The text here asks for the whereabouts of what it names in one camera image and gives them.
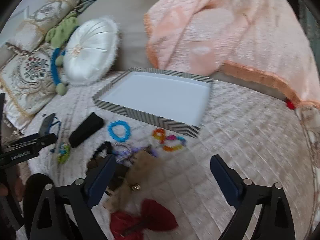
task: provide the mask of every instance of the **floral embroidery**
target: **floral embroidery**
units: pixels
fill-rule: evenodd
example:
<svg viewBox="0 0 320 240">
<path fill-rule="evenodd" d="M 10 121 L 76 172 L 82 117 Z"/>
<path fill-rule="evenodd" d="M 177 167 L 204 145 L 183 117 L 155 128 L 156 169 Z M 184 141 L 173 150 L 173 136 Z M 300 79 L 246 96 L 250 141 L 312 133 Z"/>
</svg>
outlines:
<svg viewBox="0 0 320 240">
<path fill-rule="evenodd" d="M 25 76 L 31 80 L 43 78 L 49 68 L 48 60 L 39 57 L 29 57 L 25 66 Z"/>
</svg>

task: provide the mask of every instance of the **satin pillow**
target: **satin pillow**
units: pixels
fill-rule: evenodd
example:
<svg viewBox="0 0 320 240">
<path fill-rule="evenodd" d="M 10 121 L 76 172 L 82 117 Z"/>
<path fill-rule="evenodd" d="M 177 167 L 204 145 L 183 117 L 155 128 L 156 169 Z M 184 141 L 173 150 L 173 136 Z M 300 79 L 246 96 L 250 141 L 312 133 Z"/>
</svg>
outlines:
<svg viewBox="0 0 320 240">
<path fill-rule="evenodd" d="M 118 28 L 109 18 L 89 20 L 72 34 L 63 58 L 70 83 L 85 85 L 98 81 L 116 57 Z"/>
</svg>

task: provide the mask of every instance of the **striped box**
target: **striped box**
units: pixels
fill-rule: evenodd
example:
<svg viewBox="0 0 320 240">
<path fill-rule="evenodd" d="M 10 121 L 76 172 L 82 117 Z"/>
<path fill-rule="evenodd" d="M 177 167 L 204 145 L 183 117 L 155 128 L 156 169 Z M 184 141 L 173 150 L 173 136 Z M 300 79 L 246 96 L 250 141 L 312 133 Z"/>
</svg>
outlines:
<svg viewBox="0 0 320 240">
<path fill-rule="evenodd" d="M 103 89 L 98 91 L 92 97 L 95 106 L 100 107 L 102 109 L 105 109 L 117 114 L 121 114 L 145 123 L 149 123 L 151 125 L 164 128 L 166 130 L 171 130 L 183 135 L 191 136 L 194 138 L 198 137 L 200 128 L 197 126 L 188 125 L 182 122 L 166 119 L 164 117 L 148 114 L 142 111 L 116 105 L 116 104 L 109 103 L 99 99 L 103 94 L 105 94 L 109 89 L 111 89 L 117 82 L 119 82 L 122 78 L 124 78 L 126 75 L 130 74 L 131 72 L 149 72 L 149 73 L 158 73 L 163 75 L 190 78 L 193 80 L 209 83 L 211 84 L 211 89 L 212 89 L 213 80 L 211 78 L 190 74 L 190 73 L 171 71 L 171 70 L 163 70 L 163 69 L 155 69 L 155 68 L 131 68 L 126 72 L 124 72 L 123 74 L 121 74 L 120 76 L 118 76 L 117 78 L 115 78 L 113 81 L 111 81 L 108 85 L 106 85 Z"/>
</svg>

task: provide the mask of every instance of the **peach blanket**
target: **peach blanket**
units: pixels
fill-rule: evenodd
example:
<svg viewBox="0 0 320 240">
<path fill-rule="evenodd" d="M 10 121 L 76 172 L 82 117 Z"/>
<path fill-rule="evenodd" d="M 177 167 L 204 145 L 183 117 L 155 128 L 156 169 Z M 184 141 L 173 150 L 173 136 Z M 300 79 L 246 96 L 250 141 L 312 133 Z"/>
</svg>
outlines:
<svg viewBox="0 0 320 240">
<path fill-rule="evenodd" d="M 320 108 L 309 41 L 286 0 L 160 0 L 145 15 L 156 68 L 228 75 Z"/>
</svg>

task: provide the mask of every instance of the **quilted bedspread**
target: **quilted bedspread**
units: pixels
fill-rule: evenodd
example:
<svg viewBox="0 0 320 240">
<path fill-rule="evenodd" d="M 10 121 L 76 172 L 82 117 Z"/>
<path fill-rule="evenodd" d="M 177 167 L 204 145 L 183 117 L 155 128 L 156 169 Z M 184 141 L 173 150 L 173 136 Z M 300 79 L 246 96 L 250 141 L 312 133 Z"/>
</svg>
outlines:
<svg viewBox="0 0 320 240">
<path fill-rule="evenodd" d="M 91 112 L 102 117 L 106 125 L 72 149 L 65 164 L 58 165 L 57 154 L 50 153 L 50 147 L 41 150 L 39 157 L 28 161 L 32 173 L 49 175 L 56 186 L 84 178 L 86 163 L 95 148 L 105 140 L 113 141 L 106 126 L 115 120 L 131 126 L 129 144 L 145 146 L 151 142 L 154 126 L 94 106 L 92 95 L 116 75 L 89 87 L 70 86 L 65 96 L 56 96 L 38 113 L 26 135 L 38 131 L 44 114 L 55 112 L 62 121 L 58 143 L 66 140 Z M 256 184 L 280 182 L 291 208 L 296 239 L 304 239 L 313 222 L 315 190 L 307 141 L 295 112 L 283 101 L 226 82 L 214 81 L 212 93 L 199 138 L 186 137 L 187 146 L 180 151 L 160 151 L 161 165 L 141 184 L 141 190 L 132 194 L 128 211 L 139 213 L 141 201 L 151 198 L 168 208 L 178 221 L 174 231 L 145 230 L 145 239 L 219 238 L 235 209 L 227 204 L 210 172 L 214 154 L 220 154 L 242 178 L 251 178 Z M 73 219 L 71 210 L 67 212 Z M 92 212 L 108 239 L 113 239 L 108 211 L 99 204 Z M 259 207 L 244 239 L 250 239 L 258 215 Z M 23 239 L 23 229 L 18 235 Z"/>
</svg>

